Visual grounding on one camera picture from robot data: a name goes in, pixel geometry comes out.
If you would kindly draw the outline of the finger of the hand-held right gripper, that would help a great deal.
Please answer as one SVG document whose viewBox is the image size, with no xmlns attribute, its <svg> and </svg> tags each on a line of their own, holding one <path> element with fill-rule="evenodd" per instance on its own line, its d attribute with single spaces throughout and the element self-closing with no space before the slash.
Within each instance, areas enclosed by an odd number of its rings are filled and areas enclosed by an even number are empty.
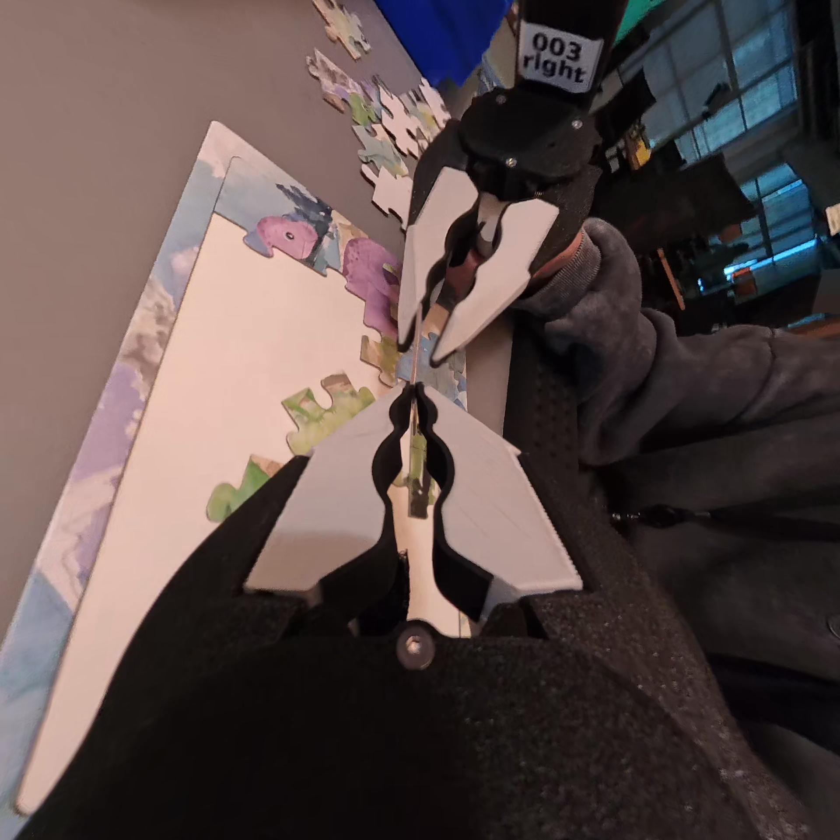
<svg viewBox="0 0 840 840">
<path fill-rule="evenodd" d="M 431 364 L 442 364 L 491 325 L 526 289 L 531 265 L 560 214 L 541 199 L 513 203 L 499 218 L 495 251 L 470 253 L 456 282 L 456 302 L 434 349 Z"/>
<path fill-rule="evenodd" d="M 438 174 L 416 220 L 406 229 L 398 298 L 398 349 L 413 344 L 436 285 L 459 241 L 474 229 L 479 192 L 465 171 L 446 166 Z"/>
</svg>

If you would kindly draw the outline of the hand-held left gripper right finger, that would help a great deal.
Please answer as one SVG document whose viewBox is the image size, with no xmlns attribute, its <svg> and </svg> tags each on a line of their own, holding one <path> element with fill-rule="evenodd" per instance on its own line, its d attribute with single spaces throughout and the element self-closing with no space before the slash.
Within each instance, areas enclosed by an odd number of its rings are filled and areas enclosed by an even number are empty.
<svg viewBox="0 0 840 840">
<path fill-rule="evenodd" d="M 582 592 L 521 451 L 424 385 L 417 418 L 437 485 L 433 569 L 441 595 L 470 620 L 486 621 L 524 597 Z"/>
</svg>

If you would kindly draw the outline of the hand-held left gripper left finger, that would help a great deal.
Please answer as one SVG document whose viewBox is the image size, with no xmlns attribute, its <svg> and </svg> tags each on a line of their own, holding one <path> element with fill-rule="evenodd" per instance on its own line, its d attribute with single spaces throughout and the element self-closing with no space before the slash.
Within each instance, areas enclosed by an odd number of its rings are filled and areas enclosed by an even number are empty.
<svg viewBox="0 0 840 840">
<path fill-rule="evenodd" d="M 394 389 L 317 444 L 245 582 L 309 604 L 372 606 L 400 564 L 389 488 L 413 388 Z"/>
</svg>

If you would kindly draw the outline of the joined printed puzzle pieces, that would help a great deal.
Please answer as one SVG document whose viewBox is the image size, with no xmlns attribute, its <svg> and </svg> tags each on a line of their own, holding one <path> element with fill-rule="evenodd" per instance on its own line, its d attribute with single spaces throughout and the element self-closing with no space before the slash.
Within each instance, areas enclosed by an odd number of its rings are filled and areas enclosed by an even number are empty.
<svg viewBox="0 0 840 840">
<path fill-rule="evenodd" d="M 345 289 L 364 303 L 363 325 L 376 331 L 361 339 L 360 360 L 378 371 L 379 381 L 393 387 L 401 354 L 397 349 L 396 307 L 402 264 L 370 238 L 352 238 L 344 247 Z"/>
</svg>

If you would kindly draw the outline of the green striped puzzle piece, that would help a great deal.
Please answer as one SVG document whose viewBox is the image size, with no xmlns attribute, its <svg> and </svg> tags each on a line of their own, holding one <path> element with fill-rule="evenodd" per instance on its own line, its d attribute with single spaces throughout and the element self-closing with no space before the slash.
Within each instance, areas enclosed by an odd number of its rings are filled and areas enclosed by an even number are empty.
<svg viewBox="0 0 840 840">
<path fill-rule="evenodd" d="M 283 463 L 271 458 L 259 455 L 249 456 L 239 484 L 235 486 L 229 482 L 222 482 L 213 488 L 206 503 L 206 518 L 213 523 L 223 522 L 283 466 Z"/>
</svg>

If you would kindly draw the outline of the green printed puzzle piece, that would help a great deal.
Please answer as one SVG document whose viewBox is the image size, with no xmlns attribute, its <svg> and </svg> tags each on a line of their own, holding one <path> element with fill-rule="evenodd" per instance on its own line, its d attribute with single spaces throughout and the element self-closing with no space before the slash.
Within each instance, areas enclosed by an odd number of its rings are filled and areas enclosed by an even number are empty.
<svg viewBox="0 0 840 840">
<path fill-rule="evenodd" d="M 368 387 L 357 390 L 344 372 L 331 374 L 320 384 L 331 400 L 327 407 L 316 400 L 311 388 L 289 395 L 281 402 L 296 426 L 287 435 L 289 450 L 295 456 L 306 455 L 375 402 L 375 395 Z"/>
</svg>

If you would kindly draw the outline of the pile of puzzle pieces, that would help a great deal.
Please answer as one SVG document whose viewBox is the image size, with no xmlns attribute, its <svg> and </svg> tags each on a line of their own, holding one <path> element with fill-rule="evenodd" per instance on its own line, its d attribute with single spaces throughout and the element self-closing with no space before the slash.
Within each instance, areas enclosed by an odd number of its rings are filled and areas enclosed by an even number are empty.
<svg viewBox="0 0 840 840">
<path fill-rule="evenodd" d="M 378 76 L 355 80 L 319 49 L 306 65 L 323 100 L 350 115 L 360 145 L 360 173 L 372 188 L 373 205 L 405 229 L 413 189 L 408 163 L 419 160 L 450 120 L 445 101 L 425 78 L 398 95 Z"/>
</svg>

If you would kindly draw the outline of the pink corner puzzle piece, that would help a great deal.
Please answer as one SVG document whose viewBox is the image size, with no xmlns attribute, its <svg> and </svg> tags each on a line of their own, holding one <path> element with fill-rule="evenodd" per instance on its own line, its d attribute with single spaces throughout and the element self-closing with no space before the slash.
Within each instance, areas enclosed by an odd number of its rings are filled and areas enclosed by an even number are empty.
<svg viewBox="0 0 840 840">
<path fill-rule="evenodd" d="M 325 276 L 341 269 L 339 234 L 333 210 L 320 198 L 296 185 L 277 183 L 276 191 L 290 204 L 285 213 L 261 217 L 243 237 L 257 254 L 285 254 Z"/>
</svg>

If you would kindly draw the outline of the landscape jigsaw puzzle board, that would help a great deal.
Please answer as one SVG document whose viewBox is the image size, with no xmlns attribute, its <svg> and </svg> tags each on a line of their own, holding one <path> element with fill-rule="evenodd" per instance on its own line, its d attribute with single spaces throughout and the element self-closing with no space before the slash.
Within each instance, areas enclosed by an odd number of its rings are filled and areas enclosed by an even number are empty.
<svg viewBox="0 0 840 840">
<path fill-rule="evenodd" d="M 362 336 L 380 336 L 342 268 L 244 244 L 291 209 L 277 183 L 310 193 L 211 124 L 3 641 L 2 838 L 67 767 L 136 627 L 221 523 L 205 513 L 213 488 L 239 484 L 251 455 L 294 456 L 282 400 L 311 388 L 327 407 L 321 380 L 340 372 L 375 399 L 391 389 L 361 361 Z M 343 263 L 369 237 L 332 217 Z M 385 249 L 402 264 L 403 247 Z"/>
</svg>

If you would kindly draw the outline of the person's right forearm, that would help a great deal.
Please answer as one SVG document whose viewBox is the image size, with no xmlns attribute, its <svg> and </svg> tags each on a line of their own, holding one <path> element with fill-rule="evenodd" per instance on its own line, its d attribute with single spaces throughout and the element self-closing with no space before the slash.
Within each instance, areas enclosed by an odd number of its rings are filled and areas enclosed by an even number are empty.
<svg viewBox="0 0 840 840">
<path fill-rule="evenodd" d="M 671 317 L 642 306 L 636 257 L 599 218 L 584 222 L 570 261 L 514 307 L 570 363 L 587 466 L 838 413 L 838 341 L 749 324 L 678 336 Z"/>
</svg>

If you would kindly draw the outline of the grey desk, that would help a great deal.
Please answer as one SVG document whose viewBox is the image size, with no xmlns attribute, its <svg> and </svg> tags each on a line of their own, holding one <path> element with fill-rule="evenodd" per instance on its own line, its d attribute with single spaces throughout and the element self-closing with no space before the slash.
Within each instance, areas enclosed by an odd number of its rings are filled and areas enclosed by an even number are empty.
<svg viewBox="0 0 840 840">
<path fill-rule="evenodd" d="M 346 5 L 358 61 L 311 2 L 2 2 L 3 636 L 211 121 L 402 244 L 306 56 L 395 93 L 427 73 Z"/>
</svg>

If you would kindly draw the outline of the person's right hand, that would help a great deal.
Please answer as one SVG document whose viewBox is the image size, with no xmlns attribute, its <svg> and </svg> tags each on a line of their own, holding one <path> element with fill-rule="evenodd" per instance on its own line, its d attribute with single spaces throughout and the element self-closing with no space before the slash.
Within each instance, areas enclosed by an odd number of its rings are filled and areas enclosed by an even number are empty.
<svg viewBox="0 0 840 840">
<path fill-rule="evenodd" d="M 556 275 L 559 271 L 571 263 L 572 259 L 576 256 L 581 247 L 583 234 L 584 230 L 581 228 L 566 249 L 552 257 L 532 276 L 531 284 L 534 285 L 548 281 L 549 278 Z"/>
</svg>

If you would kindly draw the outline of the blue plastic bin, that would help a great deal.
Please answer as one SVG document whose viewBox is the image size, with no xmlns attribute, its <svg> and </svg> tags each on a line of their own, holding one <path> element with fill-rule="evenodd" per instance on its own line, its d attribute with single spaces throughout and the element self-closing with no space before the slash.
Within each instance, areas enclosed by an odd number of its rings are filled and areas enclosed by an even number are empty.
<svg viewBox="0 0 840 840">
<path fill-rule="evenodd" d="M 461 86 L 478 67 L 512 1 L 376 1 L 421 74 Z"/>
</svg>

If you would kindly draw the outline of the window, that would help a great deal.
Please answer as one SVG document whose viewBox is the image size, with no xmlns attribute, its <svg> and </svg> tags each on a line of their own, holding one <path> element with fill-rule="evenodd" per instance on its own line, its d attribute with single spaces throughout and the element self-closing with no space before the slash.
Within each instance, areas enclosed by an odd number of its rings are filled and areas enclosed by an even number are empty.
<svg viewBox="0 0 840 840">
<path fill-rule="evenodd" d="M 652 153 L 684 165 L 722 154 L 757 215 L 742 224 L 746 253 L 725 269 L 813 261 L 820 223 L 783 146 L 804 117 L 805 48 L 796 2 L 667 2 L 646 19 L 648 41 L 622 64 L 642 71 L 654 105 L 642 119 Z"/>
</svg>

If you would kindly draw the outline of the person's dark grey clothing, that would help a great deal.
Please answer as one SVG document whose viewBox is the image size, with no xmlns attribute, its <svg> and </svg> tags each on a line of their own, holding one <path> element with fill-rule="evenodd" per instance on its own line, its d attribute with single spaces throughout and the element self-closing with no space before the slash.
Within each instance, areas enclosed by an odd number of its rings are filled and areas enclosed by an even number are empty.
<svg viewBox="0 0 840 840">
<path fill-rule="evenodd" d="M 838 463 L 835 413 L 645 445 L 593 467 L 734 717 L 835 755 Z"/>
</svg>

